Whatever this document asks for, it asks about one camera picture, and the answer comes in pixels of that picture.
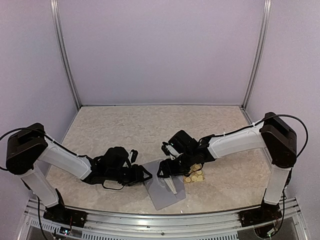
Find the grey envelope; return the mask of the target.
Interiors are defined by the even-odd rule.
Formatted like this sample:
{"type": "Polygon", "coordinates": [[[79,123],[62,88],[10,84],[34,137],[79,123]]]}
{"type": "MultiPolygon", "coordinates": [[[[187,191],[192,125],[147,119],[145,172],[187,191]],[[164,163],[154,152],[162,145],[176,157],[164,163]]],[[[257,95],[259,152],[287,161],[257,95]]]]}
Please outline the grey envelope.
{"type": "Polygon", "coordinates": [[[173,176],[171,178],[176,193],[173,193],[167,185],[166,178],[157,177],[160,161],[155,160],[143,164],[143,167],[152,174],[152,178],[146,180],[144,185],[156,210],[161,210],[186,198],[185,184],[182,176],[173,176]]]}

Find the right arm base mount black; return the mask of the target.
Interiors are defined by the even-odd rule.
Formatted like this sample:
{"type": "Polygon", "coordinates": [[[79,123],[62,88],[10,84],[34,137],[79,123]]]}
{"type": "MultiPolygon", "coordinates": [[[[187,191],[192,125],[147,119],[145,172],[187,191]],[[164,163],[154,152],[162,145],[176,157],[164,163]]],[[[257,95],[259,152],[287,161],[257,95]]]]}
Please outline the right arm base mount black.
{"type": "Polygon", "coordinates": [[[261,202],[257,208],[242,210],[238,213],[241,226],[254,226],[282,218],[279,203],[276,205],[261,202]]]}

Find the brown sticker sheet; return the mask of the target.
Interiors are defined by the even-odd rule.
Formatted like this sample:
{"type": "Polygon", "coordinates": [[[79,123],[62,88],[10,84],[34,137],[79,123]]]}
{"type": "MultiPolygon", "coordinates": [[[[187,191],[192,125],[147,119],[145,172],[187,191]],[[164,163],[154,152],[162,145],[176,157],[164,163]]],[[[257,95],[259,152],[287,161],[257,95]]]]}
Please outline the brown sticker sheet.
{"type": "Polygon", "coordinates": [[[204,167],[203,163],[194,164],[193,166],[191,166],[187,176],[183,177],[183,182],[185,184],[203,182],[205,180],[203,167],[204,167]]]}

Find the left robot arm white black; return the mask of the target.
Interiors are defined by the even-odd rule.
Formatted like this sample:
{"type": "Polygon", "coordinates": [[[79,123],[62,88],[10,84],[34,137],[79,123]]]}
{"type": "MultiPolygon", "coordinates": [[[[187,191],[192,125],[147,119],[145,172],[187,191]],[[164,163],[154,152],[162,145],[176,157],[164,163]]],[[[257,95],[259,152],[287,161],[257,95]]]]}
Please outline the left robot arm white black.
{"type": "Polygon", "coordinates": [[[51,186],[37,167],[37,162],[66,171],[89,185],[104,185],[106,181],[113,181],[122,187],[130,187],[153,177],[142,165],[135,163],[138,152],[134,149],[128,152],[116,146],[94,158],[80,155],[50,137],[38,122],[10,130],[0,138],[7,138],[3,171],[19,176],[46,210],[61,223],[70,218],[70,211],[65,207],[60,192],[51,186]]]}

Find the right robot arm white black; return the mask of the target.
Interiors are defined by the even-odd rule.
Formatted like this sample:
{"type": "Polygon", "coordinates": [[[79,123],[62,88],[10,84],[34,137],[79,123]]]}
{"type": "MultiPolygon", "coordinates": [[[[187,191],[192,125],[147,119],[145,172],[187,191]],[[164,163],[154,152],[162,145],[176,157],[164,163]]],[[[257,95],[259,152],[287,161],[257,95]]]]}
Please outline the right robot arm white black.
{"type": "Polygon", "coordinates": [[[187,176],[195,164],[203,165],[248,150],[267,149],[272,159],[271,172],[262,203],[255,212],[260,222],[266,222],[279,207],[298,157],[297,134],[282,118],[282,114],[268,112],[257,123],[199,140],[180,130],[162,144],[168,158],[159,163],[157,177],[187,176]]]}

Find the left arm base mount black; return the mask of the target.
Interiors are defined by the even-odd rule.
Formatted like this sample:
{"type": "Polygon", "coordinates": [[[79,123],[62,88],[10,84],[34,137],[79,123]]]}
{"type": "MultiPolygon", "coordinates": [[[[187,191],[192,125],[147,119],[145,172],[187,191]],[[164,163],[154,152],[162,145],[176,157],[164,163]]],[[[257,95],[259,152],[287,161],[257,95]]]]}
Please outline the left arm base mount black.
{"type": "Polygon", "coordinates": [[[88,213],[81,210],[67,208],[64,204],[61,193],[55,189],[58,196],[58,203],[52,207],[46,207],[43,218],[52,222],[69,225],[70,227],[84,228],[88,213]]]}

